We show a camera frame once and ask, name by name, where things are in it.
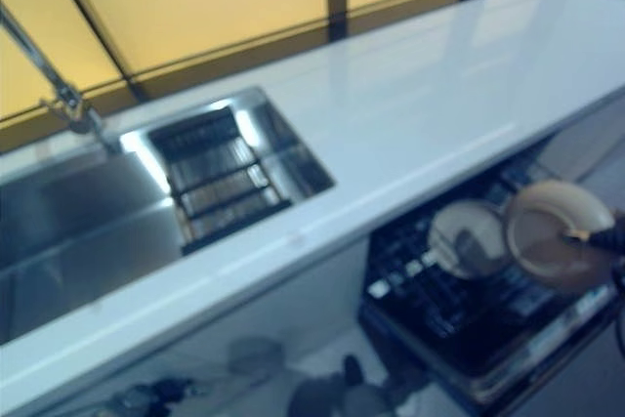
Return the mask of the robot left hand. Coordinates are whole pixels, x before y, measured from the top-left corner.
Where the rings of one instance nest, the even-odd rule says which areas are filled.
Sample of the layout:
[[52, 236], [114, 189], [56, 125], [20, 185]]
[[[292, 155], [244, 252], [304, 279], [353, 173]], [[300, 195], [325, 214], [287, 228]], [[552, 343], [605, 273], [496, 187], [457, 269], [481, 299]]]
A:
[[164, 378], [136, 385], [119, 394], [114, 407], [121, 416], [169, 416], [171, 406], [181, 403], [194, 384], [189, 378]]

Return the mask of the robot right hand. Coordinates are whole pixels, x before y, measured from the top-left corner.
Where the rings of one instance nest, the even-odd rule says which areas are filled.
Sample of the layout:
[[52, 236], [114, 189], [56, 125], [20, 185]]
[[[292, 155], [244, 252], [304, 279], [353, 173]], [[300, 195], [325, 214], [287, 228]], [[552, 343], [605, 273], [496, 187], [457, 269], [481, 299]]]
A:
[[603, 250], [615, 255], [617, 260], [611, 268], [611, 279], [618, 291], [624, 293], [624, 213], [615, 214], [611, 227], [589, 231], [584, 229], [567, 229], [562, 238], [574, 244]]

